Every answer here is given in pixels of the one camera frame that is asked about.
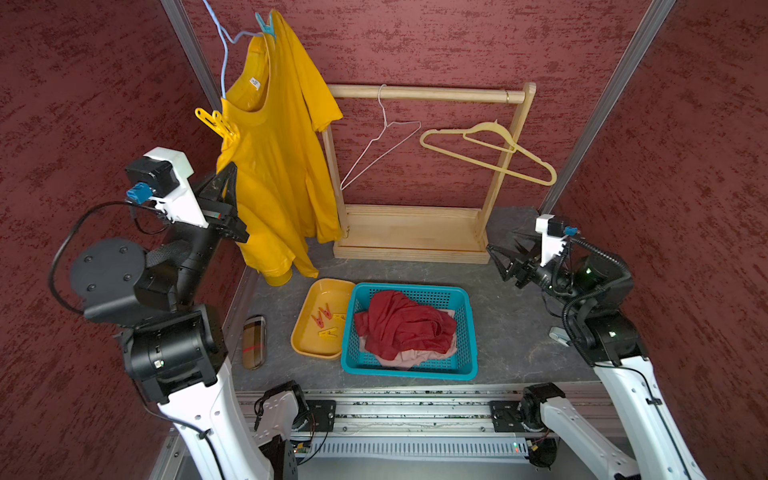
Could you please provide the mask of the white wire hanger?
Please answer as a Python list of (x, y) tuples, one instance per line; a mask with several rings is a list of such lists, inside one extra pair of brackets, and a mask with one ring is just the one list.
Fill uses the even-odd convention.
[(341, 180), (344, 191), (367, 173), (374, 165), (420, 133), (423, 124), (419, 120), (392, 120), (384, 105), (383, 93), (388, 87), (381, 84), (377, 90), (377, 104), (381, 113), (382, 127), (370, 139)]

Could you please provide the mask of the yellow t-shirt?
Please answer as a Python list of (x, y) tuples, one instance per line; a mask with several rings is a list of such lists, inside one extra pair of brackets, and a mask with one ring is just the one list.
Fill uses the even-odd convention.
[(252, 37), (244, 69), (222, 100), (239, 132), (223, 142), (218, 169), (237, 166), (239, 218), (249, 238), (240, 246), (262, 276), (289, 269), (315, 278), (307, 241), (341, 238), (336, 199), (317, 137), (343, 115), (295, 32), (276, 10), (277, 39)]

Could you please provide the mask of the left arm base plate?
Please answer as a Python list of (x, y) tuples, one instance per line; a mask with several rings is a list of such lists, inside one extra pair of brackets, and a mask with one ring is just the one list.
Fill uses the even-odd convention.
[(332, 432), (335, 426), (336, 407), (335, 400), (317, 400), (307, 401), (309, 413), (299, 424), (298, 432)]

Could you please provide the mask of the blue clothespin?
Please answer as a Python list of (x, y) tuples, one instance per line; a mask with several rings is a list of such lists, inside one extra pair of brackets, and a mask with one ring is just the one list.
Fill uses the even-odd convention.
[(264, 18), (260, 13), (254, 13), (255, 20), (260, 28), (261, 34), (264, 36), (271, 36), (273, 39), (277, 39), (275, 25), (273, 21), (273, 12), (270, 11), (268, 16)]

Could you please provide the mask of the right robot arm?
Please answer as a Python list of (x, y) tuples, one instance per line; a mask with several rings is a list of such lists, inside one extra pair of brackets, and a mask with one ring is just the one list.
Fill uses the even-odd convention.
[(501, 277), (519, 288), (537, 285), (561, 303), (565, 343), (594, 371), (608, 393), (634, 456), (628, 458), (575, 411), (554, 383), (524, 389), (521, 425), (545, 443), (531, 463), (552, 464), (554, 441), (562, 440), (601, 479), (701, 479), (703, 471), (687, 447), (655, 378), (648, 351), (620, 306), (634, 283), (626, 262), (566, 228), (553, 253), (538, 241), (532, 248), (487, 251)]

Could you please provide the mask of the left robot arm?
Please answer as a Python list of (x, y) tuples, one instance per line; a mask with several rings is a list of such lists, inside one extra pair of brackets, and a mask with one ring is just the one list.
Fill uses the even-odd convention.
[(307, 414), (300, 387), (287, 382), (256, 402), (248, 424), (214, 308), (195, 296), (219, 243), (243, 242), (228, 165), (191, 194), (202, 225), (175, 221), (160, 247), (100, 241), (74, 262), (70, 283), (81, 314), (120, 328), (125, 370), (146, 410), (176, 426), (204, 479), (294, 479), (291, 434)]

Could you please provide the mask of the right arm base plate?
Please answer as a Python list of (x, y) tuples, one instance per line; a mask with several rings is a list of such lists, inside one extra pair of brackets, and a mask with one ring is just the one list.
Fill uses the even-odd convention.
[(545, 432), (540, 406), (528, 401), (491, 401), (491, 420), (496, 433)]

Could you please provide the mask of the light blue wire hanger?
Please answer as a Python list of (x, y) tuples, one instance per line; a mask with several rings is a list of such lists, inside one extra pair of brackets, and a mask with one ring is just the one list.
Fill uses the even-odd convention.
[(219, 73), (219, 86), (220, 86), (221, 98), (225, 99), (227, 94), (226, 72), (227, 72), (227, 65), (229, 61), (230, 46), (236, 45), (241, 39), (245, 37), (261, 36), (262, 33), (242, 30), (237, 34), (235, 34), (234, 36), (232, 36), (228, 32), (228, 30), (221, 24), (211, 3), (208, 0), (203, 0), (202, 3), (205, 7), (206, 12), (208, 13), (210, 19), (214, 24), (215, 30), (217, 32), (218, 38), (223, 48), (223, 58), (221, 61), (221, 67), (220, 67), (220, 73)]

